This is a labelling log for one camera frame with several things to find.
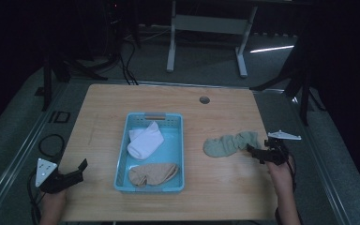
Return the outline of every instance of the small round object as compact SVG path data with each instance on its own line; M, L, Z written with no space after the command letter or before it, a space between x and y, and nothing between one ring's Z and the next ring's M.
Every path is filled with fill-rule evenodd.
M209 99L209 97L200 97L200 102L202 104L207 104L210 102L210 99Z

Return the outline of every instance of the gray sock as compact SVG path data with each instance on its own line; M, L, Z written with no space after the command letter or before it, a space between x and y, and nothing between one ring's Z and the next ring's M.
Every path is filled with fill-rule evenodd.
M228 157L238 149L244 149L247 143L253 147L259 147L257 133L243 131L233 135L224 135L218 139L207 139L203 144L203 151L206 155L213 158Z

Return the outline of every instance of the white sock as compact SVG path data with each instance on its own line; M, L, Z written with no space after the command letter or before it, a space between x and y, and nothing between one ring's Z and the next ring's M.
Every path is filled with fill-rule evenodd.
M153 154L163 143L163 136L159 131L157 122L155 121L142 132L136 129L131 133L132 139L134 136L136 136L136 138L134 138L134 140L127 146L127 151L131 156L139 160L144 160L151 156L151 154Z

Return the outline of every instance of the gray carpet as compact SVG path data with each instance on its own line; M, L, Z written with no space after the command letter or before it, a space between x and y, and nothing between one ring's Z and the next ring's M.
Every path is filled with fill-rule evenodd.
M233 52L236 37L214 43L197 43L189 41L189 38L180 38L173 73L165 70L168 37L152 38L144 41L142 48L136 50L129 69L140 84L180 83L248 88L276 77L290 52L248 53L251 49L295 42L294 38L287 37L254 36L249 40L244 54L249 73L246 79L238 76ZM131 46L124 46L125 59L130 53ZM119 66L100 72L102 76L109 77L105 83L126 84ZM41 80L41 71L31 76L0 118L0 224L32 224L26 182L37 158L42 157L38 142L53 133L68 139L87 88L96 82L75 74L70 83L55 82L51 108L41 112L42 98L34 96L37 87L41 86ZM285 85L286 82L283 82L274 88L283 89ZM255 97L267 132L281 129L303 137L303 141L286 141L286 144L297 161L298 185L295 195L305 224L360 224L360 176L330 116L310 104L309 127L304 127L297 116L298 104L280 92L255 93ZM70 113L68 123L50 121L54 111ZM60 145L51 139L44 142L42 147L54 151ZM18 152L23 152L24 157L16 157ZM10 166L13 160L18 162L17 168ZM275 224L274 221L257 222ZM251 223L231 221L231 224Z

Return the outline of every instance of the metal stand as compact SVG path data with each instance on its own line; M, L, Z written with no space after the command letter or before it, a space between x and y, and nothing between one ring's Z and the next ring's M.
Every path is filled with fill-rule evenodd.
M56 75L59 82L68 82L70 80L70 75L66 69L65 62L68 65L78 69L83 75L90 77L94 80L107 81L108 78L101 77L93 72L91 69L85 67L84 65L78 63L76 60L65 56L60 53L51 54L51 50L45 52L43 60L43 96L44 103L42 111L46 111L52 101L52 70Z
M235 48L235 55L238 62L239 74L246 78L248 75L244 59L244 49L248 42L248 37L256 15L257 7L253 7L248 20L224 19L199 17L176 14L176 1L172 1L172 26L171 26L171 45L169 47L168 64L166 70L174 71L174 57L176 52L175 32L176 30L213 32L223 34L242 35L242 43Z
M287 79L291 79L291 81L286 86L284 91L287 97L294 98L297 95L298 91L302 88L300 119L303 121L305 126L308 126L307 110L308 110L308 96L310 93L309 87L311 81L311 70L308 67L302 69L294 68L291 71L283 68L280 71L279 75L273 80L270 80L258 86L249 87L249 90L263 91L266 88Z

